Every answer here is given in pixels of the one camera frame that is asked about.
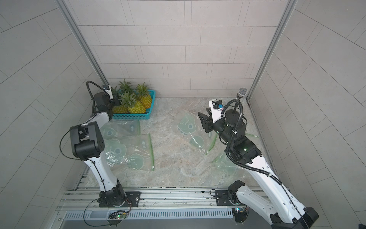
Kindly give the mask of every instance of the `blue plastic basket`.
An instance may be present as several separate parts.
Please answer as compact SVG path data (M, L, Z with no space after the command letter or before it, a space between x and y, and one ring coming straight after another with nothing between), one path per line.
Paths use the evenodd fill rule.
M151 102L151 107L146 109L145 114L113 114L113 119L149 119L154 107L155 91L149 90L149 93L153 101Z

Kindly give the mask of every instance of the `microphone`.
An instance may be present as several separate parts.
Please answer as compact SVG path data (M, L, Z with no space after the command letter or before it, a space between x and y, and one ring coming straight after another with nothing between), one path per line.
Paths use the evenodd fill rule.
M236 99L240 100L242 97L246 96L248 90L246 88L240 88L239 92L236 94Z

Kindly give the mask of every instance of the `vent grille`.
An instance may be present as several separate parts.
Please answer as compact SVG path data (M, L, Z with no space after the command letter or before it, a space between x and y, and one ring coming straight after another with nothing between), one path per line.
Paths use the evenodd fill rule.
M83 220L84 211L67 211L64 220ZM107 215L115 210L105 210L105 218L91 217L93 211L86 211L85 218L88 220L106 219ZM196 208L196 209L136 209L132 210L126 219L189 219L189 218L233 218L230 208Z

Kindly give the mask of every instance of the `tiled wall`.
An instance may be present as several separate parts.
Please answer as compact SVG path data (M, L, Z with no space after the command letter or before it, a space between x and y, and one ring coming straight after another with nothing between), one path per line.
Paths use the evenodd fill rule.
M0 1L0 228L44 227L80 178L59 142L91 114L86 80L101 83L53 0Z
M299 0L250 103L319 228L366 224L366 1Z
M66 0L112 85L159 97L235 96L250 88L286 1Z

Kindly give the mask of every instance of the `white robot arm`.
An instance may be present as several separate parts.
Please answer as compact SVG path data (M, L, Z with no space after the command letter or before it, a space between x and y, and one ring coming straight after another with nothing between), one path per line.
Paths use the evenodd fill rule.
M119 180L112 174L103 153L104 140L100 128L112 118L113 95L104 93L91 96L97 102L98 112L85 123L70 128L73 155L83 160L97 178L100 200L106 206L119 207L126 200L126 194ZM236 103L234 109L228 109ZM225 153L236 165L245 168L267 194L269 201L257 195L240 180L228 188L228 198L233 205L243 203L261 215L273 229L309 229L319 217L311 207L305 207L282 184L272 171L260 150L245 136L243 106L239 101L230 101L223 106L221 100L209 101L210 116L198 112L202 127L207 133L215 131L223 144Z

